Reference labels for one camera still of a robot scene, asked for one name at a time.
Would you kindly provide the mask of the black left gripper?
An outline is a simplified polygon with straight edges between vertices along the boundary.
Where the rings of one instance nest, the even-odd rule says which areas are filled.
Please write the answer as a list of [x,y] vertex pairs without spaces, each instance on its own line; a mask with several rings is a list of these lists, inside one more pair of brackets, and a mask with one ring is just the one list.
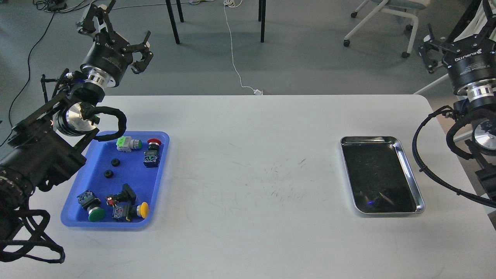
[[[87,56],[80,66],[81,71],[85,74],[88,74],[91,68],[98,68],[107,73],[111,77],[107,87],[119,86],[130,64],[134,74],[141,74],[153,58],[148,42],[151,31],[147,31],[143,42],[140,44],[130,45],[124,39],[116,39],[116,33],[109,18],[110,11],[115,3],[115,0],[112,0],[108,5],[97,6],[91,3],[85,9],[81,20],[76,23],[79,34],[95,38],[98,33],[103,33],[109,39],[109,41],[107,39],[94,39]],[[132,63],[132,53],[140,53],[141,59]]]

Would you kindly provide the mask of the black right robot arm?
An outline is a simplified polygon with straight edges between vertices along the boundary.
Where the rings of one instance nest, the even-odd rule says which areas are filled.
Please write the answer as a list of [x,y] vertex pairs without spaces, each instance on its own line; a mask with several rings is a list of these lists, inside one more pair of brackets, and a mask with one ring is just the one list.
[[[429,178],[457,195],[471,201],[495,207],[495,166],[485,159],[485,155],[495,155],[495,42],[491,34],[495,30],[495,14],[489,0],[481,2],[485,25],[476,34],[454,42],[440,42],[428,27],[429,39],[418,51],[425,68],[434,72],[443,66],[448,71],[453,93],[464,97],[454,103],[453,107],[443,106],[420,124],[412,140],[412,150],[420,171]],[[446,134],[448,148],[464,160],[476,160],[480,170],[476,172],[478,181],[487,194],[487,198],[477,196],[448,184],[423,162],[417,149],[417,138],[421,129],[437,115],[454,120],[453,126]]]

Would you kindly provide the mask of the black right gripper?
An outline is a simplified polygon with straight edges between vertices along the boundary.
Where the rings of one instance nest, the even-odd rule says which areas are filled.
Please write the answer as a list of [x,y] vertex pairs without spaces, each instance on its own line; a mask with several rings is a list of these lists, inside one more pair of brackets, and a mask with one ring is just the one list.
[[471,41],[454,43],[439,41],[434,37],[432,25],[427,24],[427,37],[418,47],[418,53],[426,71],[433,74],[441,62],[429,56],[429,52],[442,53],[443,65],[448,69],[453,94],[467,95],[469,84],[485,81],[495,86],[495,42],[484,41],[491,37],[495,26],[495,0],[482,0],[471,22]]

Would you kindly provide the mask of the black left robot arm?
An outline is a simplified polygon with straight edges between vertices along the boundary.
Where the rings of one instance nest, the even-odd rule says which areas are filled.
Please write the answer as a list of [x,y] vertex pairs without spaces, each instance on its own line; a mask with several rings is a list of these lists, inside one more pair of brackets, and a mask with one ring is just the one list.
[[64,262],[63,247],[45,233],[50,214],[30,209],[29,199],[36,189],[48,192],[70,179],[86,163],[82,152],[92,140],[115,140],[126,131],[124,113],[98,103],[106,88],[119,86],[128,67],[135,74],[145,71],[153,53],[149,31],[135,45],[115,32],[109,18],[114,5],[87,7],[77,30],[93,44],[80,70],[42,78],[45,103],[11,129],[7,143],[13,149],[1,160],[2,262]]

